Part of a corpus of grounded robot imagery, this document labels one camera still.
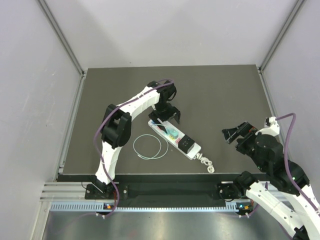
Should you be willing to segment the teal plug adapter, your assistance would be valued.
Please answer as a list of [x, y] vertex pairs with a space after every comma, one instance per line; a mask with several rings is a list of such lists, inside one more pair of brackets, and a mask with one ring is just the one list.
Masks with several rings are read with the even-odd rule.
[[168, 128], [167, 133], [172, 137], [172, 138], [177, 138], [179, 136], [179, 132], [173, 128]]

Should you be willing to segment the white multicolour power strip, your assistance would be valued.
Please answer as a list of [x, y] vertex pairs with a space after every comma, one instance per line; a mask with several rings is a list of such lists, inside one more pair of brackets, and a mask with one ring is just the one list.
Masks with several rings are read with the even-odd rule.
[[202, 147], [170, 122], [155, 123], [150, 120], [148, 125], [189, 160], [199, 159], [203, 156], [200, 153]]

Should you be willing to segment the black power plug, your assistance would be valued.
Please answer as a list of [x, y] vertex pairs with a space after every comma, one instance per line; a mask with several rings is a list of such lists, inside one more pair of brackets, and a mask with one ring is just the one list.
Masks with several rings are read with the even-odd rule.
[[188, 135], [184, 135], [178, 142], [178, 149], [180, 149], [183, 153], [188, 154], [194, 145], [195, 141]]

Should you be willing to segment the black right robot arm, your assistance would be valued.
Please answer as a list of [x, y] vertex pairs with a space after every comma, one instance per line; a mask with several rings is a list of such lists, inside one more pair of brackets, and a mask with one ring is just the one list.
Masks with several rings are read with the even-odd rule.
[[225, 141], [236, 141], [235, 149], [252, 159], [257, 168], [292, 206], [289, 208], [248, 171], [242, 172], [231, 183], [217, 185], [221, 199], [232, 201], [248, 198], [268, 212], [293, 240], [320, 238], [320, 204], [304, 170], [288, 159], [288, 141], [282, 145], [279, 117], [267, 117], [264, 128], [257, 129], [247, 121], [223, 129]]

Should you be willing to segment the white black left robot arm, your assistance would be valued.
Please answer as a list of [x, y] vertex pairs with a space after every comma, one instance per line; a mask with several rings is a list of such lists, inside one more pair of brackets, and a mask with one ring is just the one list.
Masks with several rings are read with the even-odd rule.
[[99, 150], [97, 137], [101, 134], [102, 151], [98, 151], [100, 163], [92, 184], [102, 198], [109, 198], [113, 194], [116, 164], [122, 147], [131, 137], [133, 120], [152, 107], [148, 117], [154, 123], [162, 124], [171, 119], [179, 123], [181, 112], [170, 103], [176, 94], [173, 80], [151, 81], [136, 96], [106, 108], [103, 121], [93, 137], [93, 144]]

